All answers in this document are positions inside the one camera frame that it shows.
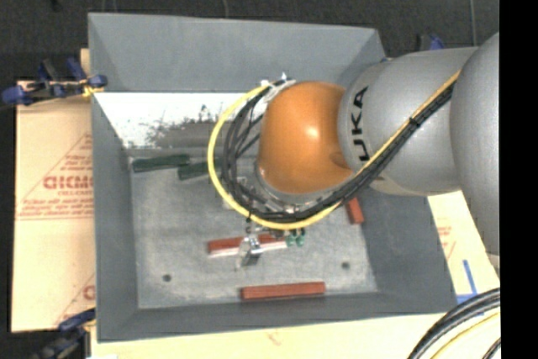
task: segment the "small green object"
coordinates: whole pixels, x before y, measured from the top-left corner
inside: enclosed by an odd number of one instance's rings
[[[302,247],[304,245],[304,236],[306,235],[306,230],[302,229],[301,234],[297,236],[295,242],[297,242],[297,247]]]
[[[170,169],[178,166],[185,166],[190,163],[191,158],[187,154],[178,154],[171,156],[158,156],[149,159],[134,159],[134,172],[148,172],[158,169]]]
[[[215,168],[219,169],[221,166],[220,159],[215,159],[214,165]],[[183,165],[177,168],[177,175],[182,181],[190,178],[200,177],[208,173],[208,163],[206,161],[200,161],[199,163],[193,163],[192,165]]]
[[[286,237],[286,245],[288,247],[291,247],[293,244],[295,244],[297,241],[296,241],[296,238],[295,238],[295,235],[288,235]]]
[[[297,247],[302,247],[304,245],[304,235],[298,236],[295,242],[297,243]]]

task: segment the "clamp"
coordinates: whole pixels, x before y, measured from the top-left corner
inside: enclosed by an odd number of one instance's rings
[[[38,79],[26,84],[8,87],[2,91],[2,101],[7,105],[31,105],[56,98],[67,98],[82,94],[89,96],[108,84],[104,75],[88,77],[80,63],[71,56],[66,61],[71,73],[69,81],[61,80],[50,59],[41,61],[37,71]]]

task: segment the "orange sphere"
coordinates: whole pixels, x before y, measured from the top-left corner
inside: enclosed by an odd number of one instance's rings
[[[263,180],[277,191],[315,193],[352,174],[338,142],[338,111],[345,89],[300,82],[269,102],[257,157]]]

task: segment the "blue clamp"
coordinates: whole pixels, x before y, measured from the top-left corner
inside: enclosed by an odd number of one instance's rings
[[[61,335],[31,357],[35,359],[66,359],[86,337],[87,332],[83,325],[95,318],[95,309],[89,309],[64,320],[58,326]]]
[[[45,59],[40,63],[36,81],[28,84],[26,88],[20,85],[6,88],[2,91],[2,101],[7,105],[28,106],[47,99],[86,94],[108,84],[108,79],[104,75],[88,77],[73,56],[67,58],[66,64],[71,73],[69,78],[71,81],[74,79],[73,82],[61,79],[50,60]]]

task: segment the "yellow cable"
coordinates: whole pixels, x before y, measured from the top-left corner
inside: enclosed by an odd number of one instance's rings
[[[312,223],[315,223],[319,220],[321,220],[323,217],[325,217],[327,214],[331,213],[333,210],[338,207],[338,203],[335,205],[332,205],[331,207],[328,207],[327,209],[324,209],[323,211],[320,211],[319,213],[313,215],[312,217],[309,217],[306,220],[301,220],[298,222],[292,222],[292,223],[276,223],[271,222],[268,220],[264,220],[260,217],[257,217],[254,214],[251,214],[251,212],[239,205],[232,196],[229,195],[228,192],[224,189],[223,185],[221,184],[219,180],[219,176],[217,175],[217,172],[215,171],[215,165],[214,165],[214,150],[217,143],[217,138],[219,136],[219,132],[222,129],[222,126],[224,125],[224,122],[228,119],[228,117],[244,102],[246,102],[248,99],[253,98],[256,94],[263,92],[269,85],[259,86],[253,90],[250,90],[248,93],[241,96],[239,99],[237,99],[232,105],[226,109],[223,114],[219,117],[219,120],[217,121],[217,124],[215,125],[213,132],[211,133],[211,137],[209,138],[209,144],[208,144],[208,171],[209,171],[209,177],[211,178],[211,181],[213,182],[213,185],[217,189],[217,192],[219,192],[220,196],[224,199],[224,201],[235,211],[237,211],[239,214],[244,215],[246,218],[250,218],[252,221],[260,224],[261,226],[265,226],[269,229],[274,230],[295,230],[295,229],[301,229],[303,227],[306,227]]]
[[[442,92],[444,92],[453,82],[456,81],[461,71],[456,72],[452,77],[450,77],[434,94],[432,94],[428,100],[426,100],[420,107],[413,113],[411,116],[411,119],[414,119],[417,115],[419,115],[425,107],[431,103],[435,98],[437,98]],[[209,138],[209,144],[208,144],[208,171],[209,171],[209,177],[211,178],[211,181],[213,185],[215,186],[217,192],[219,192],[220,196],[224,199],[224,201],[235,211],[237,211],[239,214],[244,215],[246,218],[250,218],[252,221],[260,224],[261,226],[265,226],[269,229],[274,230],[298,230],[305,228],[311,224],[314,224],[318,221],[320,221],[323,217],[326,215],[332,213],[338,206],[340,205],[341,201],[331,205],[330,207],[323,209],[322,211],[319,211],[318,213],[314,214],[311,217],[308,217],[305,220],[297,221],[297,222],[291,222],[291,223],[277,223],[277,222],[271,222],[265,219],[262,219],[254,214],[252,214],[248,209],[242,207],[239,205],[233,197],[224,189],[222,183],[219,180],[219,176],[217,175],[217,172],[215,171],[215,165],[214,165],[214,150],[217,143],[217,138],[219,136],[219,132],[222,129],[225,121],[228,119],[228,117],[242,104],[245,103],[248,99],[253,98],[255,95],[263,92],[267,87],[269,87],[269,84],[259,86],[257,88],[254,88],[253,90],[250,90],[249,92],[242,95],[239,99],[237,99],[232,105],[228,107],[224,111],[224,113],[219,117],[219,120],[217,121],[217,124],[215,125],[213,132],[211,133],[211,137]],[[396,139],[396,137],[399,135],[399,133],[406,128],[410,123],[410,120],[406,120],[399,129],[383,144],[383,146],[376,151],[376,153],[373,155],[373,157],[361,167],[361,169],[355,174],[354,177],[358,177],[367,167],[369,167],[386,149],[389,145],[393,143],[393,141]]]
[[[430,359],[438,359],[443,352],[447,351],[451,346],[453,346],[456,342],[458,342],[461,338],[465,336],[469,336],[471,332],[474,330],[478,330],[481,327],[483,327],[485,324],[491,322],[493,319],[499,317],[501,314],[500,311],[497,313],[491,314],[490,316],[486,317],[485,319],[480,320],[479,322],[475,323],[473,326],[463,330],[458,335],[454,336],[452,339],[447,341],[438,351],[435,352],[435,354]]]

